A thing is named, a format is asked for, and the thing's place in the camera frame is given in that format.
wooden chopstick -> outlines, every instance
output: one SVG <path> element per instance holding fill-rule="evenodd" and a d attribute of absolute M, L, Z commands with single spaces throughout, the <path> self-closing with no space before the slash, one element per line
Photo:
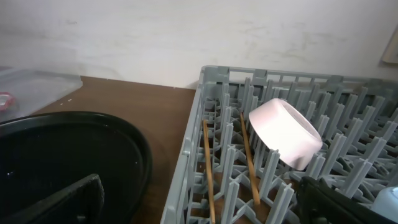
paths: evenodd
<path fill-rule="evenodd" d="M 213 193 L 213 173 L 211 172 L 209 136 L 208 136 L 208 128 L 206 120 L 203 120 L 203 137 L 205 141 L 206 174 L 207 174 L 207 187 L 209 188 L 208 193 L 209 193 L 210 218 L 211 218 L 211 223 L 216 224 L 216 213 L 214 209 L 214 193 Z"/>
<path fill-rule="evenodd" d="M 256 173 L 254 172 L 253 159 L 251 157 L 248 133 L 246 131 L 246 126 L 244 125 L 243 114 L 241 113 L 241 125 L 242 125 L 242 135 L 244 141 L 244 149 L 246 151 L 246 157 L 248 159 L 251 192 L 253 193 L 254 204 L 260 204 L 259 189 L 256 186 Z"/>

